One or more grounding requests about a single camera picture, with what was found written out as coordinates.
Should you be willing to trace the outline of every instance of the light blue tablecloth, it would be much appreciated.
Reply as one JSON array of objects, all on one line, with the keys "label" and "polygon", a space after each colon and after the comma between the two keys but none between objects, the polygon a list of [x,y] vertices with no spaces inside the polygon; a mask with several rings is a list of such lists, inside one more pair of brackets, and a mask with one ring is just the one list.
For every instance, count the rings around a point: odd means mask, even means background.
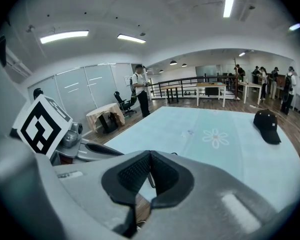
[{"label": "light blue tablecloth", "polygon": [[[105,145],[125,154],[139,150],[176,152],[217,166],[280,211],[300,199],[300,158],[280,127],[277,132],[281,143],[266,143],[253,124],[254,116],[164,106]],[[149,201],[156,196],[149,183],[140,193]]]}]

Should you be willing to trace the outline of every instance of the chair backrest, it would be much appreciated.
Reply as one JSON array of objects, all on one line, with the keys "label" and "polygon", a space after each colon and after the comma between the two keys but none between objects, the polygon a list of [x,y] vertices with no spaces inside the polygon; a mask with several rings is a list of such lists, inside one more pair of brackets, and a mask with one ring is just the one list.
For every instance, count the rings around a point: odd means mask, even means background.
[{"label": "chair backrest", "polygon": [[120,92],[116,91],[113,95],[120,104],[124,102],[120,97]]}]

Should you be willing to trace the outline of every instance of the black cap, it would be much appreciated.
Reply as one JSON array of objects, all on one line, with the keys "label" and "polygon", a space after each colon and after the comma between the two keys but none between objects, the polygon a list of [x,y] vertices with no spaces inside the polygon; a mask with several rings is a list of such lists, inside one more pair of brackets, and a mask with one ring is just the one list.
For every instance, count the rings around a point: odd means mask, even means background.
[{"label": "black cap", "polygon": [[44,91],[41,88],[34,89],[33,99],[35,100],[40,94],[44,94]]},{"label": "black cap", "polygon": [[253,120],[254,125],[258,128],[262,138],[269,144],[279,144],[281,142],[277,133],[278,119],[270,110],[259,110]]},{"label": "black cap", "polygon": [[138,69],[138,68],[142,68],[142,65],[138,64],[138,65],[135,66],[135,69]]}]

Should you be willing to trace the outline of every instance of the beige tablecloth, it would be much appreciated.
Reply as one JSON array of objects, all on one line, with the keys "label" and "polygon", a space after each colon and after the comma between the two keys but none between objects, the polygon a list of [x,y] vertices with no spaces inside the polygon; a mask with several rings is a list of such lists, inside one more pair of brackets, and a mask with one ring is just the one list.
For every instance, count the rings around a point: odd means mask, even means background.
[{"label": "beige tablecloth", "polygon": [[111,103],[99,107],[88,114],[86,114],[86,119],[88,120],[89,127],[92,131],[96,132],[96,121],[98,118],[105,113],[113,113],[117,123],[124,125],[126,123],[124,114],[122,114],[117,103]]}]

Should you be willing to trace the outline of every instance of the man in white shirt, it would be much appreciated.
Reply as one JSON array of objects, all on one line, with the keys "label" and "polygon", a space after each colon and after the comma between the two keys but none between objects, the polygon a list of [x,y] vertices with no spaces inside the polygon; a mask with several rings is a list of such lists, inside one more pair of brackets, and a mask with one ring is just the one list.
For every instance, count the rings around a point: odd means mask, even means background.
[{"label": "man in white shirt", "polygon": [[149,116],[148,96],[146,87],[148,86],[144,77],[142,76],[143,67],[141,64],[135,66],[135,73],[132,76],[132,85],[135,88],[135,94],[140,102],[140,108],[143,118]]},{"label": "man in white shirt", "polygon": [[294,75],[294,68],[289,67],[289,72],[285,77],[285,86],[283,88],[282,105],[280,111],[288,115],[289,109],[296,94],[296,76]]}]

